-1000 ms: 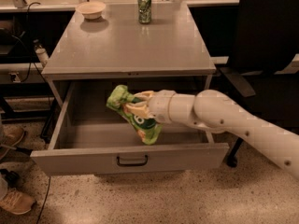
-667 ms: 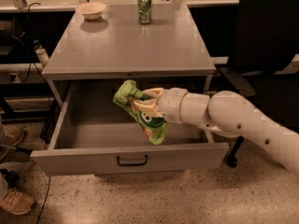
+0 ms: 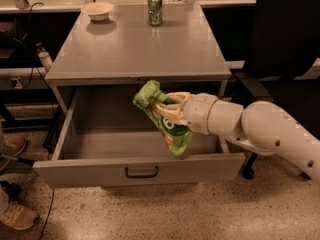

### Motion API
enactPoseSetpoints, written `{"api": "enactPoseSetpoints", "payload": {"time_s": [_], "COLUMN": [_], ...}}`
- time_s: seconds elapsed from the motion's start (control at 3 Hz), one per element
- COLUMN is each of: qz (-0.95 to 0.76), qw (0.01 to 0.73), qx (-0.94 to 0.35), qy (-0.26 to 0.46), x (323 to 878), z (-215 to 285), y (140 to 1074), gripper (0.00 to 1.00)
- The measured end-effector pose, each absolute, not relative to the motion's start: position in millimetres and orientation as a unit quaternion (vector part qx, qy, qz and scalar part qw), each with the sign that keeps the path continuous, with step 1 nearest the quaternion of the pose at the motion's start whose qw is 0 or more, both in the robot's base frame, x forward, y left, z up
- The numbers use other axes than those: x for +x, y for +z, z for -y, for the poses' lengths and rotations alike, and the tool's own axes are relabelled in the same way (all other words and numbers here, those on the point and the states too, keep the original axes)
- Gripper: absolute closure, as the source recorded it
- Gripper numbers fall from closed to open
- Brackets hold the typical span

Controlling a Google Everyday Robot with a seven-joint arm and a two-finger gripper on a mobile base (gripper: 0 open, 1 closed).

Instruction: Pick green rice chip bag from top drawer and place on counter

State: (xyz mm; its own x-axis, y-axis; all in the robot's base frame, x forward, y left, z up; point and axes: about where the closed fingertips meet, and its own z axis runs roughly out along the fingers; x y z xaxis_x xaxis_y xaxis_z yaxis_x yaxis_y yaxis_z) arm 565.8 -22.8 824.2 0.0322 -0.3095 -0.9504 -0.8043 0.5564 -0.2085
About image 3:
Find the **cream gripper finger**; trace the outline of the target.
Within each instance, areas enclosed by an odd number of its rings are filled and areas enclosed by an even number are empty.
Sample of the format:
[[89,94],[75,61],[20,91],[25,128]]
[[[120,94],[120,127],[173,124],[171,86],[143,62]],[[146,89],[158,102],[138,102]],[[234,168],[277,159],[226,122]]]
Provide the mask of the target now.
[[167,93],[167,96],[176,104],[184,105],[190,98],[191,94],[189,92],[171,92]]
[[188,125],[184,119],[184,113],[181,104],[163,104],[156,103],[155,108],[157,112],[170,122],[178,125]]

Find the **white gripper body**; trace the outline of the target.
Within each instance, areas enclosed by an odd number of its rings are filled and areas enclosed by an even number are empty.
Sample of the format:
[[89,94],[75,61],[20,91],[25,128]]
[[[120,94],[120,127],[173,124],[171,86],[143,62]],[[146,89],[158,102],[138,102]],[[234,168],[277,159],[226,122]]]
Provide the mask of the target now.
[[218,98],[215,95],[200,93],[191,95],[183,106],[184,120],[192,132],[208,135],[209,112]]

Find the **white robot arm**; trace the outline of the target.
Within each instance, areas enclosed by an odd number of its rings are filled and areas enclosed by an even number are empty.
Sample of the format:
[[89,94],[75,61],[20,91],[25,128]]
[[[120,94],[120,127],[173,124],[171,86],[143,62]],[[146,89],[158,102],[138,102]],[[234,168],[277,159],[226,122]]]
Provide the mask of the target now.
[[171,93],[156,109],[194,133],[213,134],[259,155],[277,154],[320,182],[320,141],[279,106],[257,101],[244,107],[215,95]]

